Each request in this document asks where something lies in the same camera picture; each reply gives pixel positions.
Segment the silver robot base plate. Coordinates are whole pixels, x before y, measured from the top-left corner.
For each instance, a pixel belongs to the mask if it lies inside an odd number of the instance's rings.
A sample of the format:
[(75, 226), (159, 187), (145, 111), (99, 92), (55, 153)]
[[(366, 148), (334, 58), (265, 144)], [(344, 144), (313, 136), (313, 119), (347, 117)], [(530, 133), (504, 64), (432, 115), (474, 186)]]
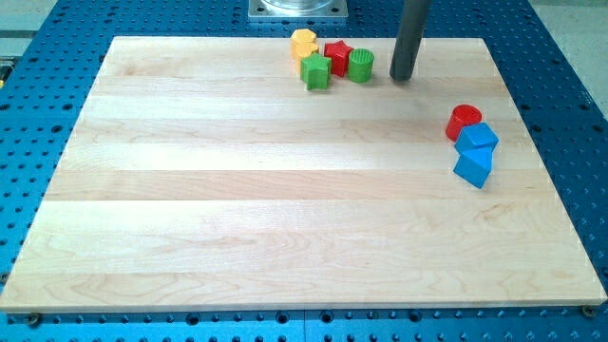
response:
[(249, 18), (347, 18), (346, 0), (249, 0)]

